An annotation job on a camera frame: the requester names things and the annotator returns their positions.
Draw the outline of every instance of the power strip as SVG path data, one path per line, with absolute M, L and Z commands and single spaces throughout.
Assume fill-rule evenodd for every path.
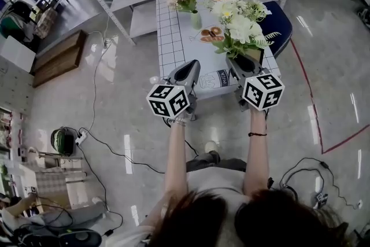
M 82 131 L 81 134 L 76 139 L 76 145 L 80 146 L 82 142 L 84 142 L 87 138 L 87 133 L 85 131 Z

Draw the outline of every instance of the glossy floor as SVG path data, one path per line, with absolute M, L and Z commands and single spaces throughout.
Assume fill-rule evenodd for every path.
M 285 11 L 293 27 L 293 41 L 310 80 L 324 150 L 340 143 L 370 122 L 370 33 L 353 12 L 350 0 L 288 0 Z M 99 24 L 100 30 L 105 23 Z M 50 134 L 60 126 L 89 127 L 93 120 L 94 82 L 97 68 L 95 122 L 92 133 L 117 153 L 149 163 L 163 171 L 169 129 L 154 117 L 146 102 L 149 78 L 159 74 L 157 35 L 137 39 L 136 47 L 110 24 L 111 45 L 100 61 L 98 34 L 88 37 L 80 67 L 36 89 L 32 114 L 26 121 L 25 142 L 51 150 Z M 350 228 L 360 230 L 370 218 L 370 128 L 333 151 L 321 155 L 320 137 L 303 71 L 289 43 L 277 58 L 286 90 L 268 119 L 270 176 L 275 186 L 283 173 L 303 157 L 316 157 L 330 166 L 341 195 L 349 203 L 363 201 L 359 210 L 346 207 L 323 171 L 324 192 Z M 198 120 L 187 127 L 187 140 L 198 151 L 214 140 L 223 158 L 245 159 L 248 151 L 249 113 L 241 113 L 233 94 L 200 101 Z M 122 230 L 138 224 L 162 195 L 164 176 L 147 167 L 131 165 L 123 157 L 88 137 L 82 145 L 88 161 L 108 190 L 108 203 L 124 216 Z M 193 153 L 188 149 L 188 157 Z M 313 161 L 304 167 L 318 167 Z M 71 188 L 75 203 L 102 196 L 102 188 L 89 182 Z M 301 172 L 290 182 L 307 204 L 317 188 L 317 176 Z M 119 221 L 111 216 L 107 223 Z

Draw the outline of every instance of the wooden board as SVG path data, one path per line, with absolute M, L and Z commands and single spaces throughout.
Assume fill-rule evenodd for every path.
M 51 62 L 53 59 L 58 58 L 61 54 L 68 51 L 75 46 L 83 46 L 86 39 L 86 33 L 83 31 L 78 31 L 66 38 L 62 42 L 58 43 L 52 49 L 48 50 L 44 55 L 39 57 L 34 66 L 34 71 L 36 72 L 46 63 Z
M 57 48 L 54 54 L 50 54 L 49 57 L 53 57 L 50 61 L 43 64 L 36 72 L 33 87 L 38 87 L 41 84 L 56 78 L 65 72 L 73 70 L 77 68 L 80 64 L 81 55 L 83 51 L 84 41 L 86 39 L 86 34 L 82 31 L 79 32 L 80 36 L 75 39 L 74 36 L 70 38 L 77 40 L 75 45 L 70 47 L 72 42 L 70 40 L 65 40 L 65 45 L 68 47 L 64 51 L 61 50 L 60 44 L 58 44 L 55 48 Z

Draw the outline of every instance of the dark hair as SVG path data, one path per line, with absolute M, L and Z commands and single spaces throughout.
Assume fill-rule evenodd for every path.
M 281 190 L 261 190 L 235 216 L 235 229 L 248 246 L 345 246 L 344 231 L 331 211 L 315 211 Z
M 226 216 L 226 202 L 207 192 L 190 192 L 179 202 L 170 201 L 149 247 L 214 247 Z

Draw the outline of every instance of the small green vase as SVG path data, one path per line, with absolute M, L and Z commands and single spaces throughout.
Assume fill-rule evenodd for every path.
M 196 30 L 199 30 L 202 28 L 202 19 L 201 19 L 201 15 L 198 13 L 197 10 L 193 10 L 191 12 L 191 16 L 190 16 L 190 19 L 191 19 L 191 26 L 196 29 Z

